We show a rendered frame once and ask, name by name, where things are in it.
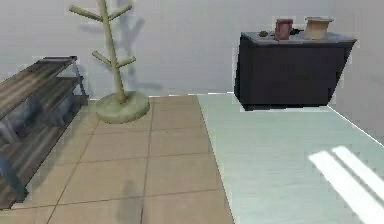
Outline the olive green coat stand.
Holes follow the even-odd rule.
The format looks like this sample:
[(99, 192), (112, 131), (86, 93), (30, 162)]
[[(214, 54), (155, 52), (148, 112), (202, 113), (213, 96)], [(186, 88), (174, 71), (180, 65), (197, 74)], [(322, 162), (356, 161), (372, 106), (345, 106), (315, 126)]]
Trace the olive green coat stand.
[(115, 92), (96, 102), (95, 113), (99, 120), (107, 124), (124, 124), (136, 121), (149, 112), (149, 97), (140, 91), (126, 91), (124, 89), (120, 69), (135, 62), (136, 57), (131, 56), (121, 61), (118, 60), (111, 29), (111, 22), (131, 10), (133, 5), (126, 4), (109, 12), (106, 0), (97, 0), (97, 3), (98, 14), (76, 5), (69, 7), (70, 12), (98, 21), (103, 26), (108, 57), (97, 50), (93, 51), (91, 55), (111, 69)]

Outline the black cabinet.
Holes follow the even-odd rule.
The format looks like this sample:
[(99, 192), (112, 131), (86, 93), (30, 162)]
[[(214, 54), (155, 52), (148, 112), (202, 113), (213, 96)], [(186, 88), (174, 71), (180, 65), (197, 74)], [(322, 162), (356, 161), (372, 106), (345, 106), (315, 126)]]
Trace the black cabinet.
[(298, 33), (280, 41), (243, 32), (234, 94), (247, 111), (325, 106), (355, 43), (353, 37), (332, 32), (322, 40)]

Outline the dark red cylindrical pot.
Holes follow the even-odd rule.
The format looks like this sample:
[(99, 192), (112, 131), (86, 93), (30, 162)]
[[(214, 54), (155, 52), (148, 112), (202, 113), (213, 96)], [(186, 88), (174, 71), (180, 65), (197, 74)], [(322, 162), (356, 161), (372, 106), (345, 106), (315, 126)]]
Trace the dark red cylindrical pot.
[(292, 19), (277, 19), (274, 38), (276, 40), (288, 40), (292, 30)]

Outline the beige vase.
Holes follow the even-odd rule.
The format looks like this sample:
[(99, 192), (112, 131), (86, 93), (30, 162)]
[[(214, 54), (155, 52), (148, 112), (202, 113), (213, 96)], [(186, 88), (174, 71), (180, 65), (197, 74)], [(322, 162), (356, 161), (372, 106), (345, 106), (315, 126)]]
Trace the beige vase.
[(310, 40), (325, 39), (329, 24), (333, 22), (333, 19), (323, 17), (306, 17), (305, 20), (304, 36)]

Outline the dark wooden slatted shelf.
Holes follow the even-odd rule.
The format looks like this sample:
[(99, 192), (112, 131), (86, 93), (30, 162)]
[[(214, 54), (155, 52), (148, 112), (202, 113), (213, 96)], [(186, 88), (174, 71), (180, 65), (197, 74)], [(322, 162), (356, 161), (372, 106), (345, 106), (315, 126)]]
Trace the dark wooden slatted shelf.
[(88, 103), (75, 56), (44, 57), (0, 82), (0, 210), (27, 185)]

